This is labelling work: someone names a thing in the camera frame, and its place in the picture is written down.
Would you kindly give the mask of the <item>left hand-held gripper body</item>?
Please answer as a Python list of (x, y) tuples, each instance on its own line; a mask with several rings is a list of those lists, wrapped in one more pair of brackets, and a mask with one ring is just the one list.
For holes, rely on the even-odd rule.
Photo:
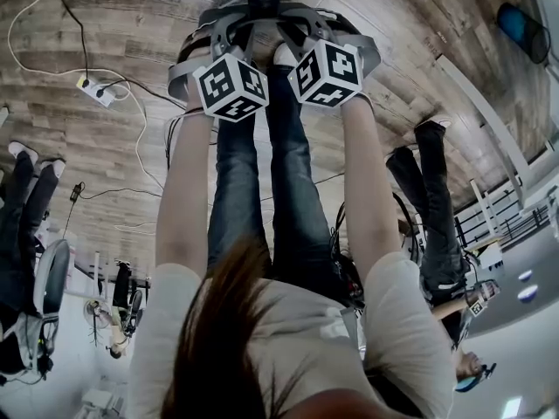
[[(211, 53), (213, 24), (220, 17), (238, 17), (228, 30), (231, 47), (223, 56)], [(247, 7), (207, 10), (196, 30), (183, 41), (176, 63), (168, 70), (169, 96), (187, 102), (194, 82), (204, 112), (238, 122), (269, 105), (267, 77), (244, 61), (245, 27), (254, 27)]]

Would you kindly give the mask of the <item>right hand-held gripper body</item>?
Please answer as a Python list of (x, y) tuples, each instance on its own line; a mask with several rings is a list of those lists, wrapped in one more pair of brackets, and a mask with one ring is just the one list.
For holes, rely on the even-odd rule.
[(304, 57), (294, 57), (296, 64), (288, 81), (301, 104), (339, 107), (362, 91), (363, 80), (381, 63), (380, 52), (373, 38), (332, 10), (281, 6), (279, 21), (302, 20), (306, 24), (304, 10), (316, 10), (325, 19), (328, 40), (305, 45)]

